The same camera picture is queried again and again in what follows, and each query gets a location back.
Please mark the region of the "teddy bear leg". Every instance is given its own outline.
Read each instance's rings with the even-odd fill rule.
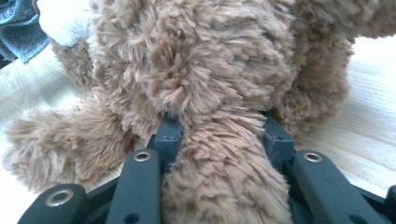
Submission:
[[[92,76],[92,60],[87,41],[78,41],[73,47],[61,46],[51,39],[50,44],[66,73],[84,90],[97,86]]]
[[[135,136],[122,129],[120,117],[99,97],[83,99],[67,112],[31,113],[7,130],[3,164],[29,189],[40,192],[56,184],[91,187],[121,164]]]
[[[290,223],[288,185],[258,137],[263,116],[219,110],[192,123],[184,125],[177,161],[164,180],[165,223]]]
[[[274,117],[298,142],[304,135],[334,116],[346,100],[347,63],[352,54],[345,40],[317,38],[308,43],[306,64],[283,97]]]

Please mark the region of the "black plastic bracket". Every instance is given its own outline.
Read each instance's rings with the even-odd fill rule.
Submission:
[[[396,223],[396,186],[385,199],[353,187],[325,155],[295,151],[294,139],[264,115],[263,144],[289,181],[294,223]],[[128,156],[119,178],[88,194],[78,185],[49,189],[19,223],[161,223],[161,179],[177,157],[181,135],[177,120],[165,115],[148,147]]]

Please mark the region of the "metal grommet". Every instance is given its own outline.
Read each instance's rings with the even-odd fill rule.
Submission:
[[[60,189],[53,192],[46,200],[46,205],[49,207],[56,207],[67,203],[71,198],[73,198],[73,190],[71,189]]]
[[[148,152],[140,152],[134,155],[136,161],[148,161],[151,155]]]
[[[308,161],[312,161],[312,162],[320,162],[322,161],[321,156],[319,156],[316,153],[313,152],[307,152],[304,154],[304,158],[306,158]]]

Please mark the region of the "brown teddy bear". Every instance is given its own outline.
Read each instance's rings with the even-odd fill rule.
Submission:
[[[91,28],[73,47],[52,42],[91,97],[10,126],[14,175],[38,191],[88,186],[168,112],[184,133],[163,180],[166,223],[291,223],[260,111],[298,140],[334,115],[354,38],[395,34],[396,1],[96,0]]]

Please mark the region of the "plush toy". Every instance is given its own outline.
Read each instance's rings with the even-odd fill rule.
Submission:
[[[163,178],[166,223],[291,223],[288,184],[265,155],[260,111],[302,140],[345,101],[354,38],[396,32],[394,0],[96,0],[91,7],[87,40],[52,42],[91,96],[15,121],[4,164],[30,189],[87,186],[123,162],[138,138],[156,133],[169,112],[184,133]]]

